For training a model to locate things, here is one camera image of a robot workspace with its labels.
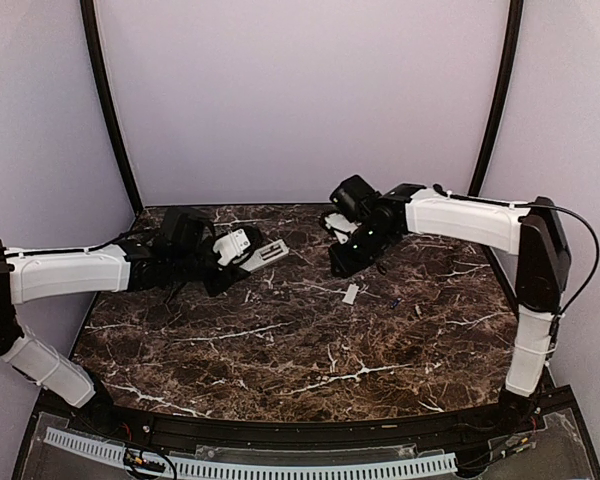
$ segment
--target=wire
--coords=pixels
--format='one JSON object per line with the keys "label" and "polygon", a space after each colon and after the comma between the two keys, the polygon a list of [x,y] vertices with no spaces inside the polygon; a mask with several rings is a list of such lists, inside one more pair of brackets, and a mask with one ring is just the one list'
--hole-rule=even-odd
{"label": "wire", "polygon": [[121,442],[121,443],[123,443],[125,445],[125,448],[127,450],[129,449],[129,447],[131,447],[131,448],[135,448],[136,450],[138,450],[140,452],[139,453],[140,455],[142,455],[142,452],[150,452],[150,453],[153,453],[155,455],[158,455],[160,458],[162,458],[167,463],[167,465],[169,465],[169,468],[171,468],[171,472],[173,474],[173,476],[171,477],[172,480],[178,480],[178,472],[176,470],[176,466],[173,464],[173,461],[167,455],[165,455],[164,453],[160,452],[159,450],[157,450],[155,448],[152,448],[152,447],[148,447],[148,446],[142,446],[142,445],[140,445],[138,443],[132,442],[131,440],[121,440],[119,438],[115,438],[115,437],[112,437],[110,435],[106,435],[106,434],[100,432],[98,429],[96,429],[96,427],[94,427],[93,425],[91,425],[89,423],[89,421],[87,421],[85,418],[82,418],[81,415],[77,415],[77,414],[75,414],[75,413],[72,412],[71,416],[73,418],[77,418],[78,420],[80,420],[80,422],[84,426],[86,426],[89,430],[91,430],[94,434],[98,435],[99,437],[106,438],[107,440],[111,440],[111,441],[114,441],[114,442]]}
{"label": "wire", "polygon": [[589,275],[587,275],[587,278],[584,280],[584,282],[582,282],[582,285],[580,285],[580,288],[578,288],[578,290],[576,290],[576,293],[574,293],[573,296],[569,299],[569,301],[567,303],[565,303],[565,305],[558,311],[556,318],[560,318],[564,315],[564,313],[571,306],[571,304],[575,301],[575,299],[580,296],[580,294],[584,291],[585,288],[587,288],[587,286],[591,282],[591,279],[593,278],[596,271],[598,270],[598,265],[600,263],[600,241],[598,240],[598,235],[596,235],[596,231],[593,229],[591,224],[584,217],[582,217],[581,215],[577,214],[576,212],[574,212],[572,210],[569,210],[568,208],[559,207],[557,205],[540,205],[537,203],[516,204],[515,207],[516,208],[544,208],[547,210],[555,210],[556,212],[566,213],[567,215],[575,218],[580,223],[582,223],[587,228],[587,230],[589,230],[589,233],[591,234],[591,238],[593,239],[593,243],[595,245],[595,260],[593,262],[593,266],[591,267],[591,271],[589,272]]}
{"label": "wire", "polygon": [[513,433],[511,433],[508,437],[504,438],[503,440],[501,440],[500,442],[496,443],[492,448],[490,448],[487,452],[483,453],[482,455],[480,455],[479,457],[474,458],[471,461],[465,462],[461,465],[458,465],[458,468],[462,468],[464,470],[484,470],[485,468],[487,468],[490,465],[493,465],[496,462],[499,462],[500,460],[504,460],[505,458],[509,457],[510,455],[504,455],[504,456],[498,456],[492,460],[489,460],[487,463],[483,463],[481,465],[474,465],[474,463],[479,462],[480,460],[482,460],[485,457],[488,457],[490,455],[492,455],[493,453],[497,452],[500,447],[502,447],[503,445],[509,443],[509,441],[515,437],[516,435],[519,435],[516,430],[518,430],[518,428],[524,424],[527,420],[530,420],[532,425],[533,425],[533,430],[531,432],[530,435],[527,435],[525,437],[523,437],[522,439],[520,439],[516,445],[513,445],[507,449],[504,450],[504,452],[509,452],[511,450],[515,450],[517,447],[521,446],[521,445],[526,445],[528,443],[528,440],[533,437],[537,430],[538,430],[538,423],[537,420],[535,419],[535,417],[532,416],[532,413],[529,413],[525,416],[525,418],[523,418],[522,420],[520,420],[520,423],[518,423],[518,425],[514,428]]}
{"label": "wire", "polygon": [[39,255],[58,255],[58,254],[66,254],[66,253],[91,253],[97,252],[98,250],[102,250],[103,248],[108,247],[109,245],[114,244],[120,240],[124,240],[125,238],[133,237],[136,235],[142,235],[145,233],[155,233],[157,229],[155,228],[145,228],[142,230],[129,230],[127,232],[123,232],[115,238],[106,241],[100,245],[96,245],[95,247],[87,247],[87,248],[56,248],[56,249],[48,249],[48,250],[25,250],[21,252],[12,252],[4,255],[4,258],[14,258],[19,257],[20,255],[24,255],[27,257],[35,257]]}

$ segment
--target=curved black frame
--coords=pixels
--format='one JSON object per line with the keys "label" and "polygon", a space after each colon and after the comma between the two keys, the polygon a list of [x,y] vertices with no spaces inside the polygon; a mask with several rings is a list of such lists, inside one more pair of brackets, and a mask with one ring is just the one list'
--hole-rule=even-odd
{"label": "curved black frame", "polygon": [[524,0],[511,0],[509,4],[509,17],[507,18],[507,30],[504,35],[498,79],[496,80],[496,87],[493,92],[493,101],[491,102],[491,110],[489,111],[487,127],[482,139],[480,153],[478,154],[478,161],[476,162],[471,184],[469,185],[469,195],[472,197],[480,195],[480,190],[482,190],[482,185],[489,169],[493,147],[498,136],[502,113],[504,112],[504,105],[507,100],[507,92],[509,91],[511,73],[513,72],[513,61],[516,56],[520,25],[522,24],[523,4]]}
{"label": "curved black frame", "polygon": [[[507,29],[505,32],[502,57],[493,94],[493,101],[491,103],[491,110],[489,111],[489,118],[487,120],[482,146],[480,147],[480,153],[469,186],[468,194],[471,196],[480,194],[489,168],[489,162],[493,153],[496,137],[498,135],[507,92],[509,90],[511,73],[513,71],[513,62],[522,22],[523,4],[523,0],[511,0],[509,4]],[[89,49],[89,57],[91,58],[93,77],[96,82],[98,96],[100,97],[100,106],[109,132],[109,138],[118,163],[118,168],[120,169],[120,175],[122,176],[127,191],[127,196],[129,197],[129,202],[131,202],[134,212],[139,214],[144,209],[144,206],[129,163],[129,157],[124,146],[120,124],[111,96],[111,88],[107,78],[104,55],[102,53],[102,45],[98,33],[98,22],[96,19],[94,0],[80,0],[80,5],[87,47]]]}
{"label": "curved black frame", "polygon": [[113,104],[113,97],[111,96],[111,88],[109,87],[104,55],[102,54],[102,45],[100,43],[98,21],[96,19],[96,9],[93,0],[80,0],[80,8],[82,10],[82,23],[87,39],[89,58],[91,59],[91,69],[93,70],[93,78],[96,82],[98,97],[100,98],[102,115],[104,116],[107,131],[109,132],[109,140],[111,141],[111,147],[116,157],[116,163],[120,170],[124,188],[127,191],[127,197],[134,213],[139,215],[144,210],[144,205],[140,198],[138,185],[133,177],[129,156],[124,146],[120,124],[118,123],[118,117],[116,116]]}

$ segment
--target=white robot arm segment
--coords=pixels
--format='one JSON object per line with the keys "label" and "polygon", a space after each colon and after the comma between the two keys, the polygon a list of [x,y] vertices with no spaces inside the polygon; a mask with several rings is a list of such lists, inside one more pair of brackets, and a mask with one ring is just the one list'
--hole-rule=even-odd
{"label": "white robot arm segment", "polygon": [[[331,195],[337,208],[323,227],[337,237],[332,272],[348,277],[367,268],[409,233],[443,235],[518,255],[518,333],[505,388],[531,396],[553,343],[571,256],[557,216],[548,210],[469,198],[440,187],[402,184],[386,195],[354,176]],[[539,197],[537,202],[553,205]]]}

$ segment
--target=marble table surface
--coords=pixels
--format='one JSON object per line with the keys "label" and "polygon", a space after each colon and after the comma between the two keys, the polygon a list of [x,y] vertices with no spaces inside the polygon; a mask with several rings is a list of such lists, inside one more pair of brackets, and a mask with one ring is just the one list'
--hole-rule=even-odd
{"label": "marble table surface", "polygon": [[[220,231],[256,225],[291,254],[216,298],[200,284],[169,303],[160,289],[103,293],[74,360],[119,405],[218,419],[367,420],[496,402],[516,320],[480,247],[413,235],[385,255],[385,275],[337,279],[318,226],[327,208],[204,207]],[[163,213],[148,209],[137,227]]]}

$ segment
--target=black cable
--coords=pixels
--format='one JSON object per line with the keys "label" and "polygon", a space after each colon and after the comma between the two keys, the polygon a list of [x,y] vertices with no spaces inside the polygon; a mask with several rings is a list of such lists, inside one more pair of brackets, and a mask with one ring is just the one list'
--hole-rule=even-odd
{"label": "black cable", "polygon": [[4,256],[4,258],[5,259],[14,258],[14,257],[19,257],[20,255],[24,255],[26,257],[36,257],[39,255],[58,255],[58,254],[63,254],[63,253],[84,253],[85,251],[88,253],[97,252],[98,250],[102,250],[103,248],[106,248],[120,240],[124,240],[125,238],[133,237],[135,235],[142,235],[145,233],[155,233],[156,231],[157,231],[157,229],[155,229],[155,228],[145,228],[142,230],[129,230],[127,232],[121,233],[120,235],[118,235],[115,238],[112,238],[111,240],[106,241],[105,243],[96,245],[95,247],[56,248],[56,249],[49,249],[49,250],[29,250],[29,251],[25,250],[22,252],[8,253]]}
{"label": "black cable", "polygon": [[127,449],[128,449],[128,446],[131,446],[132,448],[135,448],[139,452],[145,451],[145,452],[150,452],[150,453],[153,453],[155,455],[158,455],[161,459],[163,459],[167,463],[167,465],[169,465],[169,468],[171,468],[171,472],[173,473],[172,480],[178,480],[178,472],[176,470],[176,466],[171,461],[171,459],[167,455],[165,455],[164,453],[158,451],[155,448],[148,447],[148,446],[143,446],[143,445],[140,445],[139,443],[135,443],[135,442],[132,442],[130,440],[122,440],[120,438],[115,438],[115,437],[112,437],[110,435],[106,435],[106,434],[100,432],[93,425],[91,425],[85,418],[82,418],[82,416],[76,415],[75,413],[71,413],[71,416],[73,418],[77,418],[78,420],[80,420],[80,422],[84,426],[86,426],[89,430],[91,430],[95,435],[97,435],[99,437],[106,438],[107,440],[112,440],[114,442],[120,442],[120,443],[124,444],[125,448],[127,448]]}

